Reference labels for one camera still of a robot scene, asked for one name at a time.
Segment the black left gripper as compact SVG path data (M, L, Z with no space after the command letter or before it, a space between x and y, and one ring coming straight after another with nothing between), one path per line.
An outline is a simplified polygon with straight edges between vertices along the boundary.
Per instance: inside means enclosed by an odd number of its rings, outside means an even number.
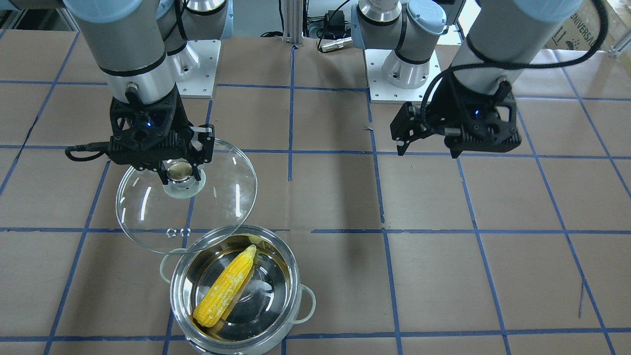
M453 159L464 151L505 153L522 144L511 83L504 79L492 94L480 94L454 74L440 81L428 105L404 103L390 123L390 134L399 156L410 143L435 134L444 136Z

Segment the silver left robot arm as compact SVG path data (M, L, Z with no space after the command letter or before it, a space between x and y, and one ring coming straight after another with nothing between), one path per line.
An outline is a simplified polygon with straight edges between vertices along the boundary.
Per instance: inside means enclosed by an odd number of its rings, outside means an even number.
M481 0L481 11L451 64L428 83L420 103L404 103L389 128L404 155L411 143L444 137L453 159L464 151L507 152L522 144L513 84L523 70L570 67L590 59L604 43L609 16L603 0L597 38L579 58L534 64L532 60L579 0ZM434 0L360 0L353 6L351 37L360 49L387 50L388 83L415 89L426 75L439 37L450 23Z

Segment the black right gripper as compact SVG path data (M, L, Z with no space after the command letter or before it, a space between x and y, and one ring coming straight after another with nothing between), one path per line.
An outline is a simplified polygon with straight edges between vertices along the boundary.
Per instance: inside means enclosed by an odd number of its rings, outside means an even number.
M214 125L192 126L177 87L150 104L141 101L136 87L126 88L125 97L126 103L113 98L110 106L110 159L119 165L156 170L163 185L169 184L169 176L160 162L187 159L193 177L201 181L199 167L212 161Z

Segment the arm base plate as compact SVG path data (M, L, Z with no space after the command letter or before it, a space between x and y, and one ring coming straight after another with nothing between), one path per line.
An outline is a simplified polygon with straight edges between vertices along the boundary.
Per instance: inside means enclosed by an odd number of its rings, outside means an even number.
M437 54L423 64L411 64L399 58L394 50L364 51L370 99L374 103L419 103L428 84L440 73Z
M171 57L181 97L213 97L220 50L220 40L195 40Z

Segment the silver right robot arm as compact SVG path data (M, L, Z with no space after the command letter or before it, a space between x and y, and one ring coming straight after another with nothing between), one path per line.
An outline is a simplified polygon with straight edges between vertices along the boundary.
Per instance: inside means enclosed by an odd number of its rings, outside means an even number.
M106 155L115 164L157 173L164 185L176 180L166 161L178 160L191 169L185 179L202 182L214 128L187 119L177 84L199 68L186 54L191 42L232 36L232 1L3 0L1 8L67 9L112 90L110 139L70 146L68 159Z

